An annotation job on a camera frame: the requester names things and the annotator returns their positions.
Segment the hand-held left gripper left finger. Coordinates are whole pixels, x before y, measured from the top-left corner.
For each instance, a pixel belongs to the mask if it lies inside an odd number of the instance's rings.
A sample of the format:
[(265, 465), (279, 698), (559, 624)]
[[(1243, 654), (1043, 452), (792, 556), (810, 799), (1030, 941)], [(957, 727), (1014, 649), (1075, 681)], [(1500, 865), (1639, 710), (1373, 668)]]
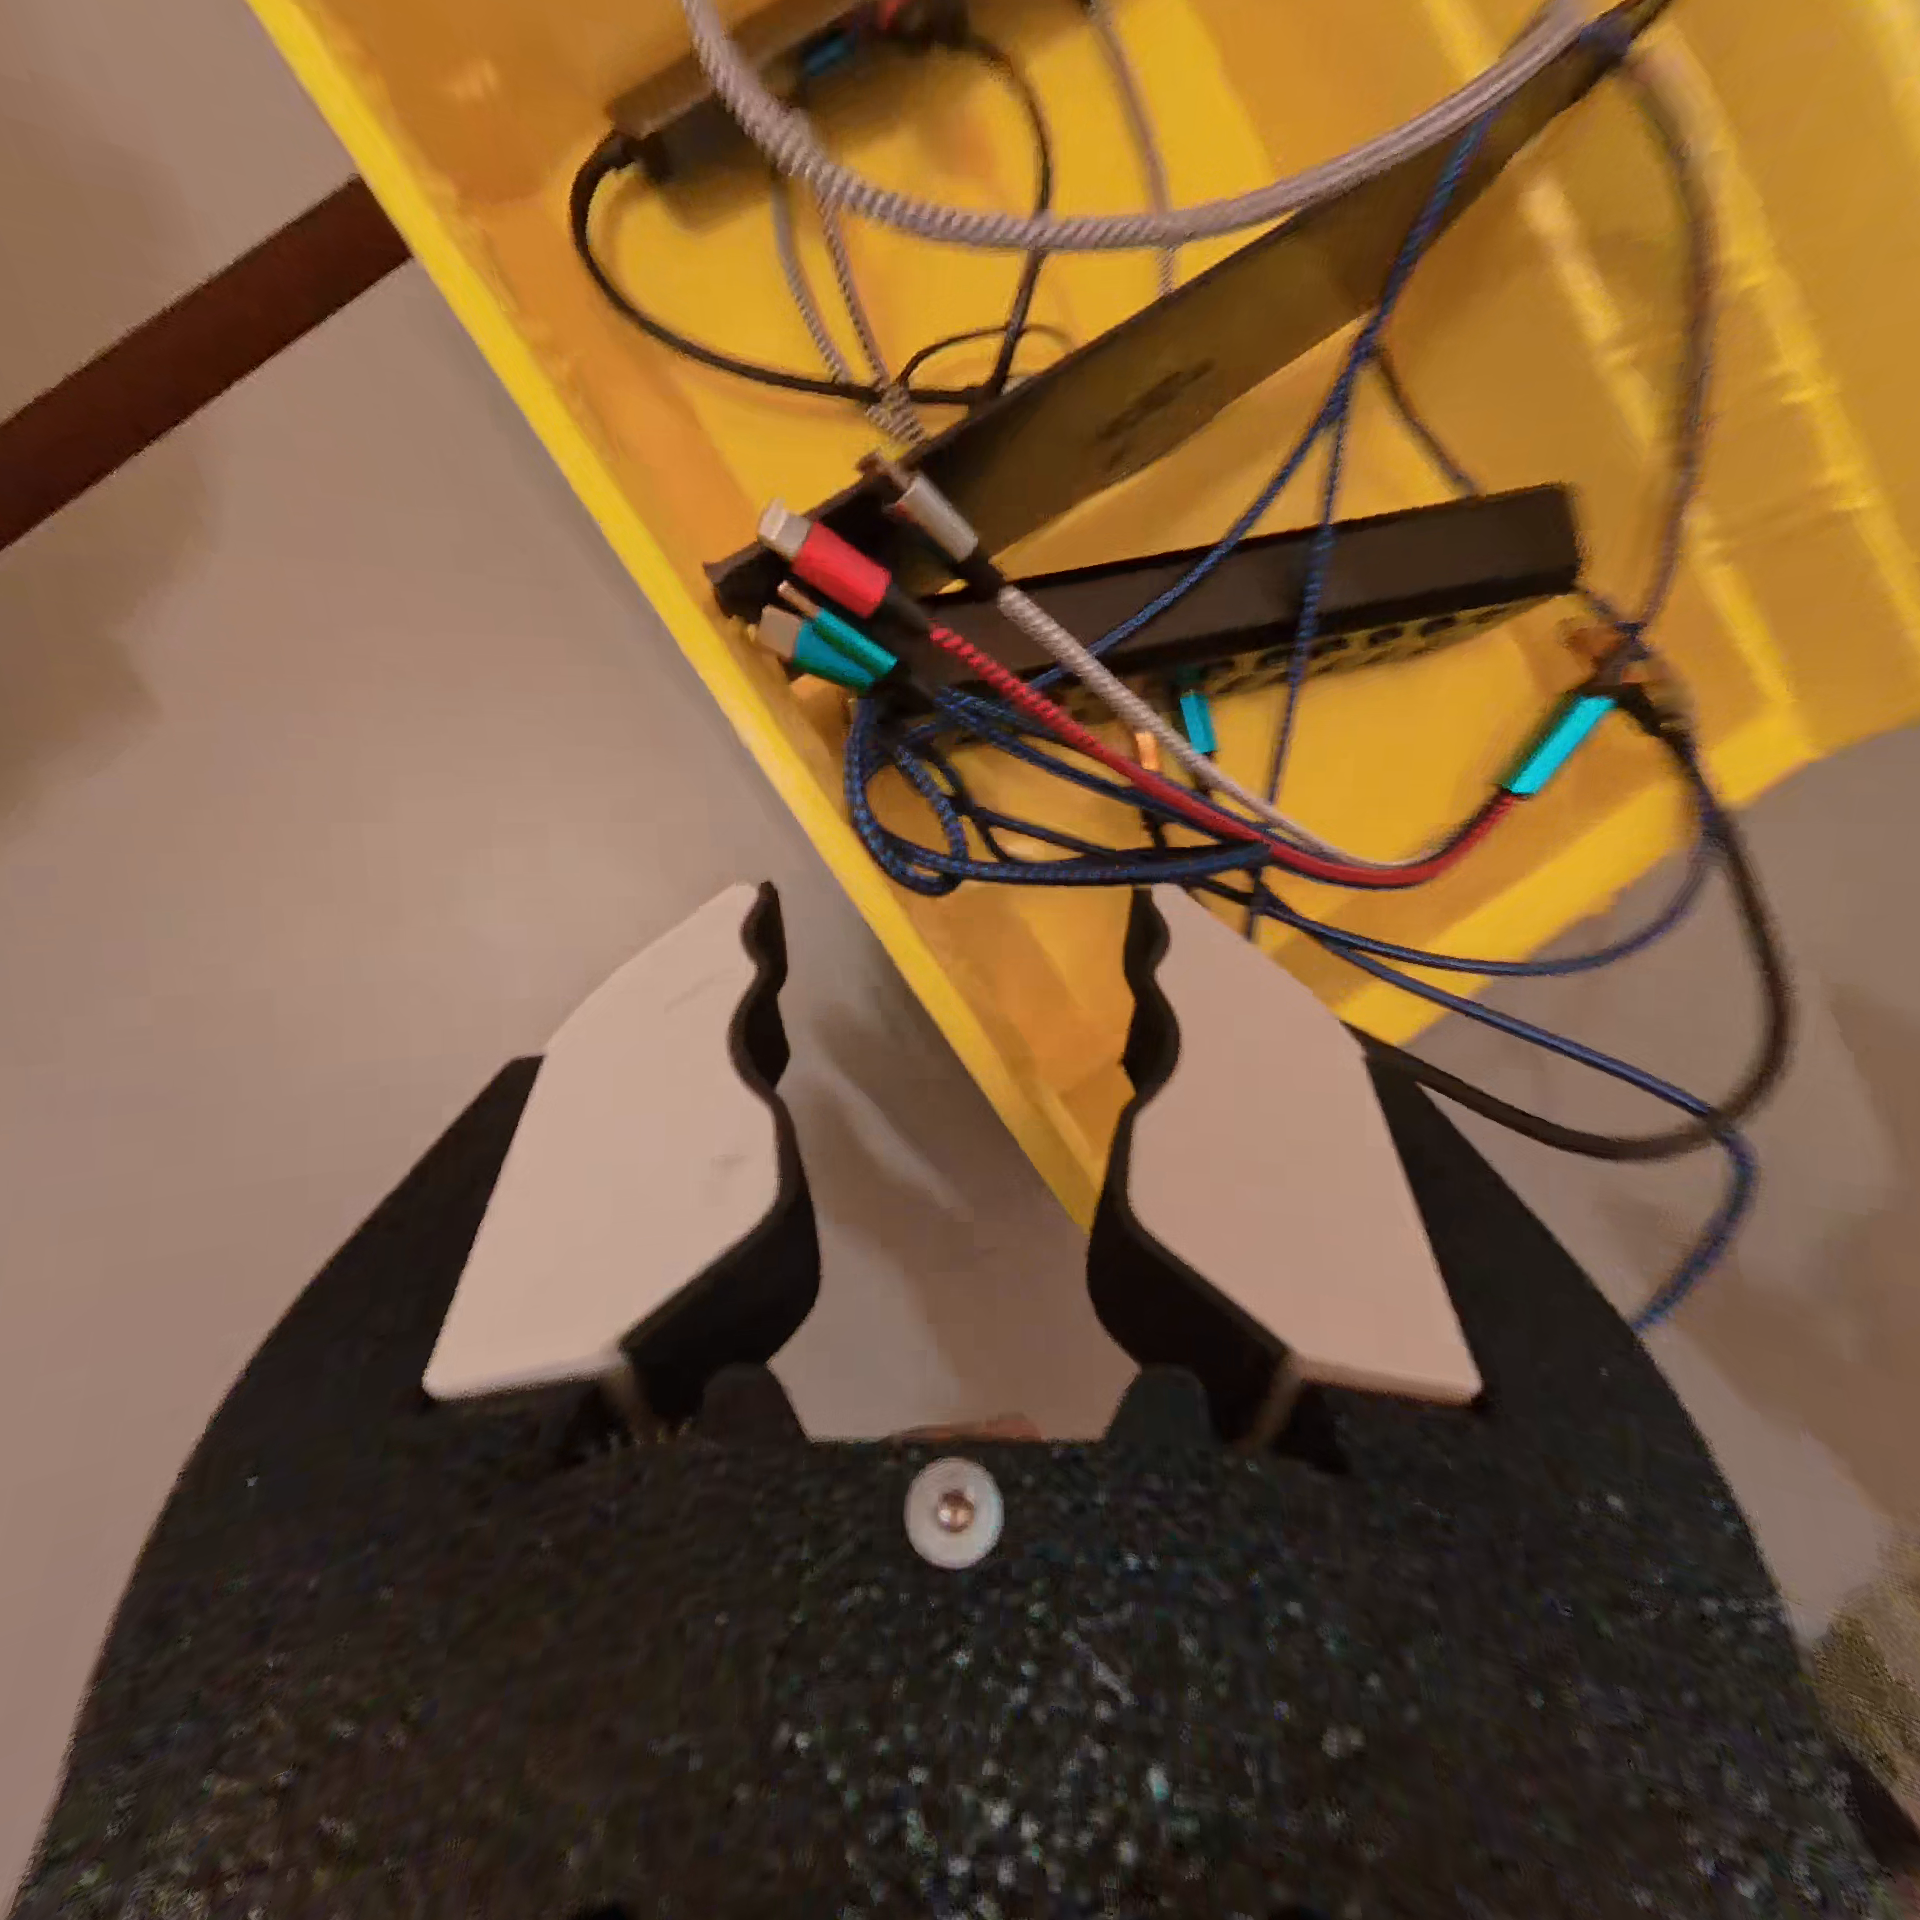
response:
[(624, 1377), (693, 1424), (810, 1322), (820, 1238), (782, 987), (782, 892), (731, 883), (559, 1022), (418, 1374), (436, 1407)]

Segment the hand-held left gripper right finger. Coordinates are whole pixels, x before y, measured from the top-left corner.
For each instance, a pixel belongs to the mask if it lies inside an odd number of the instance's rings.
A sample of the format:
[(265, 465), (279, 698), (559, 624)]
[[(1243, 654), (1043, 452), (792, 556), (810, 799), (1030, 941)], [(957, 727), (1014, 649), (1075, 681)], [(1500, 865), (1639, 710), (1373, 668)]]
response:
[(1462, 1412), (1487, 1385), (1344, 1022), (1180, 890), (1134, 890), (1132, 1022), (1086, 1297), (1227, 1449), (1308, 1392)]

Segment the black multiport usb hub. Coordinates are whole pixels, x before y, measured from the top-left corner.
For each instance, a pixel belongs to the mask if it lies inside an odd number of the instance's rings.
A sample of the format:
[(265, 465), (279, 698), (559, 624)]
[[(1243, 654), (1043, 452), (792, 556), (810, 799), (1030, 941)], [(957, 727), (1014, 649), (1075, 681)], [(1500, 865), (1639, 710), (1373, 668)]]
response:
[[(1193, 546), (1048, 570), (1019, 587), (1093, 649), (1123, 615), (1145, 612), (1180, 586), (1202, 556), (1207, 550)], [(1145, 698), (1194, 687), (1209, 699), (1283, 681), (1308, 556), (1312, 528), (1243, 538), (1193, 592), (1123, 635), (1118, 649), (1100, 654), (1107, 674)], [(1572, 592), (1579, 576), (1582, 538), (1568, 488), (1334, 518), (1302, 680), (1361, 674), (1462, 647), (1535, 602)], [(1019, 635), (980, 587), (957, 586), (923, 606), (1021, 680), (1049, 668), (1043, 647)]]

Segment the yellow plastic bin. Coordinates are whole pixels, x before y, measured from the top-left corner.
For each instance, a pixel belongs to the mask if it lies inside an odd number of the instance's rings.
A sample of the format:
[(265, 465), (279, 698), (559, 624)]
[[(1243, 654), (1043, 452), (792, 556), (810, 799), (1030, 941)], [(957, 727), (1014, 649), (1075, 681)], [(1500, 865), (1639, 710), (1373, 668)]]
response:
[[(1170, 194), (1231, 195), (1348, 152), (1487, 70), (1533, 6), (1112, 6)], [(624, 328), (563, 237), (563, 186), (609, 101), (688, 50), (676, 6), (251, 6), (467, 337), (559, 465), (681, 659), (905, 973), (1075, 1224), (1123, 1111), (1126, 906), (963, 890), (916, 904), (845, 824), (841, 725), (715, 612), (703, 560), (755, 508), (849, 483), (867, 423), (693, 368)], [(1139, 205), (1107, 59), (1075, 6), (980, 6), (1057, 137), (1065, 212)], [(1702, 141), (1719, 225), (1705, 490), (1652, 647), (1705, 722), (1726, 799), (1917, 722), (1917, 6), (1667, 6), (1647, 59)], [(1667, 175), (1608, 86), (1424, 257), (1391, 322), (1413, 406), (1481, 488), (1564, 483), (1587, 564), (1633, 592), (1662, 516), (1680, 315)], [(855, 75), (825, 144), (886, 186), (1019, 212), (1030, 137), (972, 59)], [(755, 167), (703, 201), (610, 186), (592, 237), (620, 286), (738, 354), (803, 367)], [(886, 354), (993, 322), (1019, 267), (849, 225)], [(1291, 452), (1328, 343), (1161, 469), (1019, 546), (1086, 564), (1227, 528)], [(1440, 659), (1302, 691), (1283, 806), (1403, 856), (1572, 681), (1562, 612)], [(1453, 879), (1413, 899), (1291, 890), (1353, 932), (1528, 954), (1679, 844), (1647, 750), (1608, 727)]]

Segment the black bin divider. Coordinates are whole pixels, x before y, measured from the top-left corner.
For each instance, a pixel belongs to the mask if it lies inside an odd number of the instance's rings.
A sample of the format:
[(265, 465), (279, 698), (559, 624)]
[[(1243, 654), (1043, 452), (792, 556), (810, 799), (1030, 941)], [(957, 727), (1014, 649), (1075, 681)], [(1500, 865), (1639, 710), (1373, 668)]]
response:
[[(1591, 27), (1494, 107), (1443, 225), (1462, 215), (1528, 141), (1572, 107), (1657, 14), (1667, 14), (1667, 0), (1596, 14)], [(916, 447), (905, 469), (923, 474), (923, 483), (972, 518), (985, 550), (1019, 546), (1082, 500), (1145, 474), (1384, 301), (1391, 261), (1457, 141), (1462, 131), (1413, 141), (1413, 152), (1376, 180), (1265, 230), (1193, 277), (1176, 297), (1152, 301), (972, 423), (957, 423)], [(803, 516), (867, 550), (897, 586), (929, 587), (932, 560), (916, 560), (905, 528), (886, 518), (883, 500), (891, 500), (891, 490), (864, 479)], [(703, 580), (726, 615), (750, 615), (773, 598), (782, 556), (743, 546), (703, 564)]]

